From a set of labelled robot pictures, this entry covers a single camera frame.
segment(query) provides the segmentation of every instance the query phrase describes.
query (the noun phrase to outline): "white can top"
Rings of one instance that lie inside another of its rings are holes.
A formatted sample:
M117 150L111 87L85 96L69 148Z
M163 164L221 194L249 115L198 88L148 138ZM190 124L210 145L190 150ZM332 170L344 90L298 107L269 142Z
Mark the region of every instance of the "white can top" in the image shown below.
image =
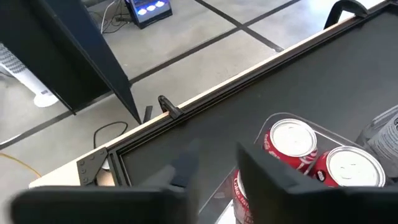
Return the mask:
M282 119L270 130L272 145L281 153L292 157L303 157L317 147L317 136L313 129L297 119Z
M369 153L352 146L340 146L329 152L326 166L340 186L383 187L386 175L380 163Z

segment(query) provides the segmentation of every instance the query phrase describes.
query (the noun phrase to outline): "floor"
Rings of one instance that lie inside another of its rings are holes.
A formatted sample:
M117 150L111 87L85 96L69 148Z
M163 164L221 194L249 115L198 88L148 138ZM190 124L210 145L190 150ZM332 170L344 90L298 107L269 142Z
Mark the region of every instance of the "floor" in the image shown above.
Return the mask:
M141 117L147 105L154 106L154 117L161 113L159 95L178 105L321 31L335 1L171 0L173 16L143 30L128 24L104 38L133 84ZM360 2L369 8L380 0ZM107 4L88 10L102 13ZM111 8L106 18L114 11ZM94 13L93 18L99 21ZM127 122L128 129L137 126L114 95L76 116L61 103L37 108L33 97L17 80L0 74L0 150L41 174L91 150L93 133L99 127L113 121ZM102 130L98 144L122 130L122 126ZM23 138L6 143L18 135ZM36 176L3 157L0 169L4 170L0 174L0 223L9 223L7 201Z

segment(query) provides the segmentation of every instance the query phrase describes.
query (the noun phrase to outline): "blue lights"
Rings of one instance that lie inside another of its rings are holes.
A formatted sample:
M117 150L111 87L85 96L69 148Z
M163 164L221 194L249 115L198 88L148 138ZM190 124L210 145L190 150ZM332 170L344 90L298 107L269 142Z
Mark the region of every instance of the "blue lights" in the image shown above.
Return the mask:
M147 13L147 11L145 9L140 9L137 12L140 16L144 15L145 13Z
M138 15L140 15L140 16L143 16L143 15L145 15L148 11L149 12L152 12L153 10L155 10L157 7L162 7L162 6L164 6L166 3L165 2L163 2L163 1L157 1L156 3L155 3L155 5L153 5L153 4L151 4L151 5L147 5L147 6L144 6L144 7L142 7L142 8L140 8L138 11L137 11L137 14Z
M162 2L162 1L157 1L157 3L155 3L155 6L156 6L156 7L162 7L162 6L164 6L164 2Z
M155 10L155 9L156 9L156 6L148 6L147 7L147 10L150 11L150 12Z

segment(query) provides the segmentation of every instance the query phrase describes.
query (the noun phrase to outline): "metal clamp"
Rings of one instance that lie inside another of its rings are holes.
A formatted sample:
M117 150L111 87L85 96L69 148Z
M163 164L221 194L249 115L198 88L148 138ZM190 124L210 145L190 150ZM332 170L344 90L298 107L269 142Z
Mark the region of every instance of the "metal clamp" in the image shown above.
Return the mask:
M331 8L324 29L338 23L338 20L340 19L341 13L343 11L353 13L355 14L355 16L359 16L362 18L365 18L369 14L369 11L366 9L366 7L355 0L340 0L336 2Z
M166 98L166 96L160 95L157 100L159 101L160 108L162 108L163 113L169 112L173 119L177 119L183 114L182 110L178 107L175 107L170 100Z
M104 147L76 162L81 186L96 185L96 176L107 156Z

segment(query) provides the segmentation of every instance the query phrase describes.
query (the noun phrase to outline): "yellow cable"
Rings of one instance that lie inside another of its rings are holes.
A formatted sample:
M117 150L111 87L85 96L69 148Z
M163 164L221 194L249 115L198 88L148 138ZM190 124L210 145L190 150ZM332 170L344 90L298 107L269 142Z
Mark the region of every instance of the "yellow cable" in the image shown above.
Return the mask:
M13 160L13 161L19 163L20 165L22 165L22 166L28 168L28 169L31 170L32 172L34 172L38 177L42 177L42 176L39 174L39 172L37 172L35 169L31 168L31 166L28 165L28 164L26 164L25 162L22 162L22 161L20 161L19 159L14 158L14 157L12 157L12 156L8 156L7 154L4 154L4 153L2 153L2 152L0 152L0 156L4 156L5 158L11 159L11 160Z

